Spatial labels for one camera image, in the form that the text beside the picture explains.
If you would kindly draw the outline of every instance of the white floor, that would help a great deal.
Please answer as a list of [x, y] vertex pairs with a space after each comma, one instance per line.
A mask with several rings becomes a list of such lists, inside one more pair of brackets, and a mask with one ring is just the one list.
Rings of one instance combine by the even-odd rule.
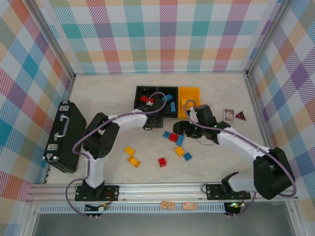
[[[94, 115], [103, 112], [117, 115], [133, 110], [137, 85], [190, 86], [200, 88], [202, 104], [208, 104], [217, 121], [223, 119], [223, 109], [243, 111], [247, 121], [236, 119], [232, 124], [238, 132], [263, 144], [250, 98], [242, 74], [162, 74], [162, 75], [103, 75], [77, 77], [71, 95], [89, 123]], [[192, 160], [186, 162], [174, 152], [177, 147], [164, 139], [164, 131], [172, 131], [178, 119], [164, 119], [164, 128], [152, 131], [133, 129], [118, 136], [104, 166], [106, 183], [166, 183], [166, 182], [217, 182], [226, 175], [239, 171], [249, 172], [250, 164], [232, 150], [213, 145], [203, 146], [197, 140], [185, 137], [183, 149]], [[200, 139], [204, 144], [212, 141]], [[127, 161], [126, 146], [136, 150], [141, 161], [138, 168]], [[166, 158], [167, 166], [160, 168], [158, 159]], [[76, 173], [64, 174], [52, 167], [47, 183], [69, 183], [84, 177], [86, 162], [80, 157]]]

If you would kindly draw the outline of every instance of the red lego brick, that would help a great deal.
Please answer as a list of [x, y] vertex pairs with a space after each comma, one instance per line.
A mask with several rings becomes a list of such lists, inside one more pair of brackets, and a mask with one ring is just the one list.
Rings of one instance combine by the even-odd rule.
[[170, 136], [168, 137], [168, 139], [172, 142], [176, 142], [178, 139], [178, 135], [177, 134], [173, 134], [171, 133]]
[[158, 162], [159, 162], [159, 166], [160, 166], [160, 167], [166, 166], [166, 160], [165, 160], [165, 158], [159, 159]]
[[[144, 102], [144, 103], [147, 103], [147, 101], [148, 101], [148, 97], [146, 97], [145, 95], [142, 95], [141, 97], [140, 97], [140, 101], [141, 102]], [[150, 98], [150, 102], [152, 102], [152, 103], [154, 103], [154, 98]]]

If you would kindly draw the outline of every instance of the blue lego brick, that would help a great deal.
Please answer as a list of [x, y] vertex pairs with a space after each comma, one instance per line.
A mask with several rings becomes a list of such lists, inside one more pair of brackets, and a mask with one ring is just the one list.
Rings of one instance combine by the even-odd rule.
[[171, 102], [171, 113], [175, 113], [176, 108], [175, 108], [175, 102]]
[[178, 139], [176, 141], [176, 145], [177, 146], [182, 146], [183, 145], [184, 137], [185, 137], [185, 135], [179, 135], [178, 136]]
[[166, 101], [167, 102], [169, 102], [170, 100], [172, 100], [173, 99], [173, 96], [172, 95], [170, 95], [170, 94], [168, 94], [167, 96], [166, 96]]
[[184, 159], [185, 159], [186, 161], [189, 161], [190, 159], [192, 159], [191, 154], [190, 154], [189, 152], [187, 152], [186, 154], [184, 154]]
[[163, 138], [168, 139], [170, 135], [171, 135], [170, 132], [165, 131], [164, 134], [163, 134]]

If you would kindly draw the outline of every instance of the small card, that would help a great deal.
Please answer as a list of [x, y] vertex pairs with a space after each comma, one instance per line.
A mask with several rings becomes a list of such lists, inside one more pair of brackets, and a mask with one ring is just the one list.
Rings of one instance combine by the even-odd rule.
[[184, 210], [197, 210], [197, 203], [183, 203]]
[[224, 116], [224, 121], [225, 121], [225, 122], [234, 123], [234, 121], [235, 121], [235, 113], [234, 113], [234, 110], [225, 109], [223, 116]]
[[175, 203], [162, 201], [161, 208], [175, 210]]

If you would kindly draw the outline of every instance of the red triangle sign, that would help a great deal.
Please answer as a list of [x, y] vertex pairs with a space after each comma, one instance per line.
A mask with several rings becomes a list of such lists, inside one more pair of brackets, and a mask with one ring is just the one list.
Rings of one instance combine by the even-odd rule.
[[239, 112], [235, 117], [238, 119], [246, 120], [243, 111]]

